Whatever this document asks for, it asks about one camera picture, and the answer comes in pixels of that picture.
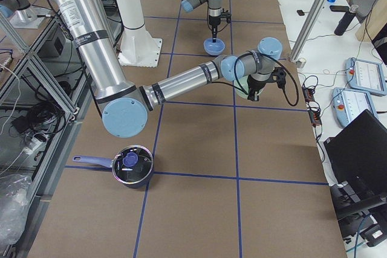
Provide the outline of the blue bowl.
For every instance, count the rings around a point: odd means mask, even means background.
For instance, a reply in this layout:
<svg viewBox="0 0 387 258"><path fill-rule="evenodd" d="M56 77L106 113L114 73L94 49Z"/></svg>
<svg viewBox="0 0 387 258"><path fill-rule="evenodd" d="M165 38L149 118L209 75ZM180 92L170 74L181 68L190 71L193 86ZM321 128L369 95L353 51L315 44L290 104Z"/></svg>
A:
<svg viewBox="0 0 387 258"><path fill-rule="evenodd" d="M203 42L205 52L210 56L219 56L226 48L225 43L219 39L208 38Z"/></svg>

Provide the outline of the orange black usb hub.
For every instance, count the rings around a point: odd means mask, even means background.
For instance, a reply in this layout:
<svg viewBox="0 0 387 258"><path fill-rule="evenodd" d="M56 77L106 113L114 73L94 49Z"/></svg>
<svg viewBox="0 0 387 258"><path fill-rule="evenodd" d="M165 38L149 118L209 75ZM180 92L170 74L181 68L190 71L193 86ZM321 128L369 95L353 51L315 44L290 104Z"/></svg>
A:
<svg viewBox="0 0 387 258"><path fill-rule="evenodd" d="M312 87L302 87L302 93L304 96L305 104L307 106L307 112L313 127L321 126L322 121L320 118L321 108L319 103L314 98L314 88Z"/></svg>

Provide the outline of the aluminium frame post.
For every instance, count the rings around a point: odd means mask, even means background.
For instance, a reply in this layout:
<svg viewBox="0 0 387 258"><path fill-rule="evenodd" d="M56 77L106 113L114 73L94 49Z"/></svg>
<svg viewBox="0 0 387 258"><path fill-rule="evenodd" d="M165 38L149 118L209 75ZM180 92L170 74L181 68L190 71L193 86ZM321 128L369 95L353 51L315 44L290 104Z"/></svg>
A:
<svg viewBox="0 0 387 258"><path fill-rule="evenodd" d="M293 49L289 55L289 61L293 62L297 68L303 68L305 62L302 62L300 53L318 19L320 12L326 0L314 0L309 14L299 32L299 35L294 43Z"/></svg>

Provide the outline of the near blue teach pendant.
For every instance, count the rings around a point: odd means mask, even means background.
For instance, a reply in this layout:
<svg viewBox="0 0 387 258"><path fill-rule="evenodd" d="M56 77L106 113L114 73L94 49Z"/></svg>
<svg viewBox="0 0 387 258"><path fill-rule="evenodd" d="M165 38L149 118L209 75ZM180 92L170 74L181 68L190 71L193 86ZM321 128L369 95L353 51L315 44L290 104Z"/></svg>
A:
<svg viewBox="0 0 387 258"><path fill-rule="evenodd" d="M369 92L358 89L334 88L332 101L336 118L341 127L349 125L366 109L378 118Z"/></svg>

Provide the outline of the green bowl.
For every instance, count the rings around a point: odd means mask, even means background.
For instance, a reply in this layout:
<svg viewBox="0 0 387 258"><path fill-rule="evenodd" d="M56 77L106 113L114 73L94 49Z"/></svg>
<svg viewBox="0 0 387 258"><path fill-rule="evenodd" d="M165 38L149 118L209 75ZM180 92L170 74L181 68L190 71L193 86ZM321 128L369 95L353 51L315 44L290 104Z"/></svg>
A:
<svg viewBox="0 0 387 258"><path fill-rule="evenodd" d="M235 89L236 94L243 99L247 99L248 93L249 93L249 86L247 84L247 79L248 77L244 76L240 78L238 82L236 80L233 82L233 85L236 87Z"/></svg>

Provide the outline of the dark blue saucepan with lid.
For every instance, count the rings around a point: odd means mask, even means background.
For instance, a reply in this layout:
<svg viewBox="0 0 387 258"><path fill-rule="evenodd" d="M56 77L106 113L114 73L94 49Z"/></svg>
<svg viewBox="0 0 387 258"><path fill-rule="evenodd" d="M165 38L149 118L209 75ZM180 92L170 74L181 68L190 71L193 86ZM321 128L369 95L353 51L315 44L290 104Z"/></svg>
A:
<svg viewBox="0 0 387 258"><path fill-rule="evenodd" d="M113 177L123 185L137 189L145 186L154 174L154 158L144 146L130 145L119 151L113 159L75 155L75 163L97 164L112 170Z"/></svg>

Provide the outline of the blue teach pendant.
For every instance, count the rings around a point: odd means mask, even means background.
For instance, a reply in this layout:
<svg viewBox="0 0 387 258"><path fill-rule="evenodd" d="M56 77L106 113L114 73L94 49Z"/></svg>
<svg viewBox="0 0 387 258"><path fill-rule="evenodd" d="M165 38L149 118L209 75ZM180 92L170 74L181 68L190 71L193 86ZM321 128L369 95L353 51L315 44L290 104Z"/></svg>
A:
<svg viewBox="0 0 387 258"><path fill-rule="evenodd" d="M358 89L334 88L332 101L336 118L341 127L349 125L366 109L378 118L369 92Z"/></svg>
<svg viewBox="0 0 387 258"><path fill-rule="evenodd" d="M386 95L386 80L381 63L350 57L345 62L345 73L351 88L368 91L373 95Z"/></svg>

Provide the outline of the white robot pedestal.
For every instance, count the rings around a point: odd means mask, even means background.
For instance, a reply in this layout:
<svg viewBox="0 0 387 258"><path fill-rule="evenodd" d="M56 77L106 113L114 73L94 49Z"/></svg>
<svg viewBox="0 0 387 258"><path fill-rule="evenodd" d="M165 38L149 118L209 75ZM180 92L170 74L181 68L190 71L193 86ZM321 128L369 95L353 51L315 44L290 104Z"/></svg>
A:
<svg viewBox="0 0 387 258"><path fill-rule="evenodd" d="M116 0L124 31L119 61L126 66L156 67L162 40L147 31L140 0Z"/></svg>

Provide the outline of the crumpled clear plastic bag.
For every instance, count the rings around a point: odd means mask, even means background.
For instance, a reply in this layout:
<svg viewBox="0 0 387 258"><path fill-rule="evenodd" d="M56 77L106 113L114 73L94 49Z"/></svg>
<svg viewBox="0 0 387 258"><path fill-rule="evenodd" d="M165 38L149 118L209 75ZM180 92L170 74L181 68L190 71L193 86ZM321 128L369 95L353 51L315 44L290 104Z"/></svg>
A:
<svg viewBox="0 0 387 258"><path fill-rule="evenodd" d="M1 249L15 244L25 230L30 207L27 194L31 183L28 175L1 177Z"/></svg>

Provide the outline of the black laptop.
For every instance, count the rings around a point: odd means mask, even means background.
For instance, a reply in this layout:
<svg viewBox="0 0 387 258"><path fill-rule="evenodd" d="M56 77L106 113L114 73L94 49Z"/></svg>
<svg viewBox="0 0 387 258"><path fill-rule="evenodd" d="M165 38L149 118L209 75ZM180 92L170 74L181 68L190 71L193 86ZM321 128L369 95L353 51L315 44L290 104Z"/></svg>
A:
<svg viewBox="0 0 387 258"><path fill-rule="evenodd" d="M360 178L373 193L386 192L386 128L369 110L327 138L324 147L338 182Z"/></svg>

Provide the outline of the black smartphone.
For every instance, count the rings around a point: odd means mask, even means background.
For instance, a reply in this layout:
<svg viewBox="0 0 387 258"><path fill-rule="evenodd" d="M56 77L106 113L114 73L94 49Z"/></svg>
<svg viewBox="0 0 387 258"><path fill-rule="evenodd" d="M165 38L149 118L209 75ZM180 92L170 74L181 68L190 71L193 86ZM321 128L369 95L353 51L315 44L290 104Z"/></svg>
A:
<svg viewBox="0 0 387 258"><path fill-rule="evenodd" d="M349 6L347 5L331 5L330 10L332 12L347 12L349 10Z"/></svg>

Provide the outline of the far blue teach pendant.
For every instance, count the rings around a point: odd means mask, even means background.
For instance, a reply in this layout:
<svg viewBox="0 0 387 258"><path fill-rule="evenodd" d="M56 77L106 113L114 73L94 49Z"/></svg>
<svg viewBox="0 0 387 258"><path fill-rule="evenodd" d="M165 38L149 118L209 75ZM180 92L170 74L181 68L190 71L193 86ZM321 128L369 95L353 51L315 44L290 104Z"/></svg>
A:
<svg viewBox="0 0 387 258"><path fill-rule="evenodd" d="M386 80L381 63L350 57L345 62L345 73L351 88L368 91L373 95L386 95Z"/></svg>

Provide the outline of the black thermos bottle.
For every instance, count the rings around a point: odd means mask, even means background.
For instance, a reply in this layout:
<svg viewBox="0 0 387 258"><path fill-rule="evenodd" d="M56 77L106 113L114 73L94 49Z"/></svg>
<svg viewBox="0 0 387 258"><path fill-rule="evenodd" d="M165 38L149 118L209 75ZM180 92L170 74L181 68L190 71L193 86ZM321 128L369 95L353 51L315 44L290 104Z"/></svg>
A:
<svg viewBox="0 0 387 258"><path fill-rule="evenodd" d="M344 16L339 21L334 34L337 36L342 36L346 29L348 28L349 24L354 19L357 11L359 9L359 6L357 4L353 4L350 7L343 7L341 10L345 12Z"/></svg>

